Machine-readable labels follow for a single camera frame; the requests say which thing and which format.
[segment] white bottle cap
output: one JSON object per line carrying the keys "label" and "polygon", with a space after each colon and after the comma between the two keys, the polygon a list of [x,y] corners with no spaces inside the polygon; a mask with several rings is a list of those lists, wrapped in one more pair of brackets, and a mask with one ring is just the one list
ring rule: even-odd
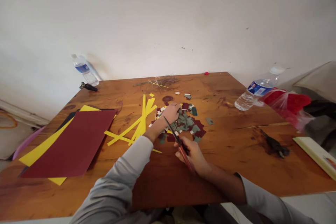
{"label": "white bottle cap", "polygon": [[281,66],[274,66],[271,68],[271,70],[269,71],[271,74],[275,74],[275,75],[280,75],[285,71],[284,68],[282,68]]}

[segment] white sleeve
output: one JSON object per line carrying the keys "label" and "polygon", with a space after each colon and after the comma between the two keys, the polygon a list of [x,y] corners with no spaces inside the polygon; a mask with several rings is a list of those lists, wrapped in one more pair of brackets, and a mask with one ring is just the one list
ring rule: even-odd
{"label": "white sleeve", "polygon": [[128,213],[132,190],[149,162],[153,143],[144,136],[122,155],[105,177],[98,179],[70,223],[115,223]]}
{"label": "white sleeve", "polygon": [[247,204],[274,224],[317,224],[312,218],[307,217],[279,197],[253,184],[241,175],[240,178],[244,184]]}

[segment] red plastic bag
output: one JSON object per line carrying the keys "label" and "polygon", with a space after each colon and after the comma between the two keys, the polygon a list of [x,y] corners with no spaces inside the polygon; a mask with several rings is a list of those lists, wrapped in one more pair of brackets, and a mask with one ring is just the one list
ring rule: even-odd
{"label": "red plastic bag", "polygon": [[303,130],[306,124],[315,119],[315,117],[302,109],[311,102],[306,95],[297,94],[294,91],[286,92],[285,90],[273,89],[262,97],[261,101],[268,104],[300,131]]}

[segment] plastic bottle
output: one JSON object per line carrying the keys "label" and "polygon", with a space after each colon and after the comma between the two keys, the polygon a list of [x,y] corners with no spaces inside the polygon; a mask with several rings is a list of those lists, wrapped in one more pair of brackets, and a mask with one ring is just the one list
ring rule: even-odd
{"label": "plastic bottle", "polygon": [[99,84],[99,81],[97,78],[91,73],[90,68],[87,66],[87,64],[80,58],[77,57],[76,54],[72,54],[72,62],[75,68],[80,72],[86,81],[92,85],[97,86]]}
{"label": "plastic bottle", "polygon": [[253,104],[268,91],[274,88],[279,79],[279,75],[284,72],[284,68],[280,66],[272,67],[269,73],[266,73],[256,79],[249,85],[245,93],[243,93],[234,103],[237,109],[245,111],[250,109]]}

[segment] red scissors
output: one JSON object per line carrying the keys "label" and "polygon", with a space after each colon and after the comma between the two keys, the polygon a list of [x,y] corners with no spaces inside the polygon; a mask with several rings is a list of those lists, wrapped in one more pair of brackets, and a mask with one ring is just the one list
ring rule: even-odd
{"label": "red scissors", "polygon": [[175,137],[175,142],[178,144],[178,151],[181,153],[183,160],[185,162],[185,164],[187,165],[188,169],[192,172],[192,173],[196,173],[194,168],[191,166],[190,161],[188,159],[188,153],[189,150],[187,149],[187,147],[184,145],[184,143],[182,142],[182,140],[175,134],[175,132],[173,131],[172,127],[170,126],[167,118],[165,118],[165,116],[163,116],[164,119],[166,120],[169,129],[172,131],[173,136]]}

